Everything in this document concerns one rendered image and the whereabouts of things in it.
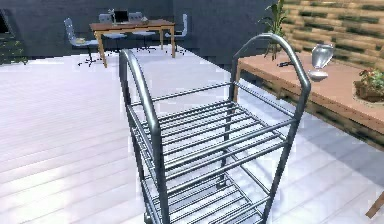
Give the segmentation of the blue office chair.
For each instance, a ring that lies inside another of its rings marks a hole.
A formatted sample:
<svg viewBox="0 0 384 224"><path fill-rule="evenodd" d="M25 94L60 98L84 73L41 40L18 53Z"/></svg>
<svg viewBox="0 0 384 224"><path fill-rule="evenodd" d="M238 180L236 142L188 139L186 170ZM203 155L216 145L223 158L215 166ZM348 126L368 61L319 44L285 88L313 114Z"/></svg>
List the blue office chair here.
<svg viewBox="0 0 384 224"><path fill-rule="evenodd" d="M69 43L73 47L85 47L87 49L89 58L86 59L83 63L91 66L92 63L96 62L96 59L92 58L91 47L97 47L98 41L96 39L86 40L85 38L77 37L73 27L73 22L70 18L66 18L64 20L64 26Z"/></svg>
<svg viewBox="0 0 384 224"><path fill-rule="evenodd" d="M187 52L187 50L186 49L178 50L176 45L176 39L185 38L186 35L188 34L188 15L185 13L182 15L182 22L183 22L183 29L181 31L180 30L174 31L174 40L175 40L175 52L180 52L182 53L182 55L184 55ZM164 34L164 36L166 38L171 38L171 33L167 32Z"/></svg>
<svg viewBox="0 0 384 224"><path fill-rule="evenodd" d="M100 23L112 23L113 22L113 16L111 14L100 14L99 15L99 22ZM107 37L109 39L113 39L115 42L118 42L120 39L126 38L126 35L122 34L122 33L110 33L110 34L104 34L104 37Z"/></svg>
<svg viewBox="0 0 384 224"><path fill-rule="evenodd" d="M141 12L129 13L128 17L130 22L141 22L141 19L143 18L147 19ZM148 52L150 52L151 50L154 50L154 47L150 47L146 43L146 40L148 37L155 35L154 31L137 31L137 32L134 32L134 35L143 37L143 46L138 48L137 51L147 50Z"/></svg>

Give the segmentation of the dark green bushy plant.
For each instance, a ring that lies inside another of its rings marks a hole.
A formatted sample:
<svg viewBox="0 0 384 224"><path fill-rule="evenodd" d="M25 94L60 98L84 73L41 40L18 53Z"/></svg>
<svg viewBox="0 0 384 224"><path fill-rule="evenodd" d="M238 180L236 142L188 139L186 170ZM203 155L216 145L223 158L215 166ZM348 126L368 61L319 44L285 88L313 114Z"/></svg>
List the dark green bushy plant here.
<svg viewBox="0 0 384 224"><path fill-rule="evenodd" d="M23 63L26 65L28 58L24 45L11 33L0 33L0 65Z"/></svg>

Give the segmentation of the long wooden side table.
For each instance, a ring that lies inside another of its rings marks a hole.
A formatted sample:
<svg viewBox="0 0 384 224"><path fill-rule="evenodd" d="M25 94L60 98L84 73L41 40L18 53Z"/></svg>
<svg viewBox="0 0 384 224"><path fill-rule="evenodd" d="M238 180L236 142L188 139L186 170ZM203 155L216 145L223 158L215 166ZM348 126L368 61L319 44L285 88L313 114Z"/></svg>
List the long wooden side table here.
<svg viewBox="0 0 384 224"><path fill-rule="evenodd" d="M353 98L359 70L332 63L312 92L268 224L384 224L384 108Z"/></svg>

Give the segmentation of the wooden desk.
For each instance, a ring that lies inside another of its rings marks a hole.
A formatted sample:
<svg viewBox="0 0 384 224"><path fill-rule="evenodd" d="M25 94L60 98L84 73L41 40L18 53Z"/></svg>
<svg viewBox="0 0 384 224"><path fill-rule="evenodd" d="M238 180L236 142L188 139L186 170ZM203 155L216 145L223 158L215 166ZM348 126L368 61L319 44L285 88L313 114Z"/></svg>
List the wooden desk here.
<svg viewBox="0 0 384 224"><path fill-rule="evenodd" d="M102 43L102 36L104 34L114 33L132 33L139 31L158 31L160 34L160 43L163 43L164 30L168 30L171 34L171 56L175 57L175 23L164 19L149 20L147 23L143 22L130 22L127 24L112 23L91 23L90 28L98 42L98 51L102 59L104 67L107 67L104 46Z"/></svg>

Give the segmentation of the flowering plant in brown pot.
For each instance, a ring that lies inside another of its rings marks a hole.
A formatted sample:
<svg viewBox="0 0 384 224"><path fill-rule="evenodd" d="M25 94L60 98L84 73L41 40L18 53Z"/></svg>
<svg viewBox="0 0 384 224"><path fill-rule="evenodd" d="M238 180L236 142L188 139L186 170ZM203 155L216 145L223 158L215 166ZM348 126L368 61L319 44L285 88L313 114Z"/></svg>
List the flowering plant in brown pot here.
<svg viewBox="0 0 384 224"><path fill-rule="evenodd" d="M368 102L384 102L384 72L370 68L359 73L360 80L354 82L355 94Z"/></svg>

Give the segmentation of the black laptop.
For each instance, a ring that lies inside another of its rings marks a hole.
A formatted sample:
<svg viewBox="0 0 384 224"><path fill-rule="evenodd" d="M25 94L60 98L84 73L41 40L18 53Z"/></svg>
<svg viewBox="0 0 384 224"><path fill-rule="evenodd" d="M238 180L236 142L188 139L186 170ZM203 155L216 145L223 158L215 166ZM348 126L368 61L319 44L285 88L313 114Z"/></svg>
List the black laptop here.
<svg viewBox="0 0 384 224"><path fill-rule="evenodd" d="M117 23L127 23L129 21L128 12L126 10L117 10L114 12L114 15Z"/></svg>

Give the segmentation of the tall green house plant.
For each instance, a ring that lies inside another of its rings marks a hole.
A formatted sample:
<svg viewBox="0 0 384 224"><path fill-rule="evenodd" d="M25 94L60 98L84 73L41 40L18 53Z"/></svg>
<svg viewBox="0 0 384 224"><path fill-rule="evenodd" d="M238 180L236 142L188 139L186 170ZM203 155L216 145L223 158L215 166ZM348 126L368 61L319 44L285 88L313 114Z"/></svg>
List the tall green house plant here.
<svg viewBox="0 0 384 224"><path fill-rule="evenodd" d="M270 16L263 17L259 20L259 23L265 25L265 33L273 33L280 37L285 36L285 32L282 28L282 23L287 18L287 11L284 10L284 3L285 0L277 0L276 3L273 3L265 8L266 11L271 12ZM280 49L278 47L278 43L275 41L270 41L264 56L272 54L272 60L275 60L279 51Z"/></svg>

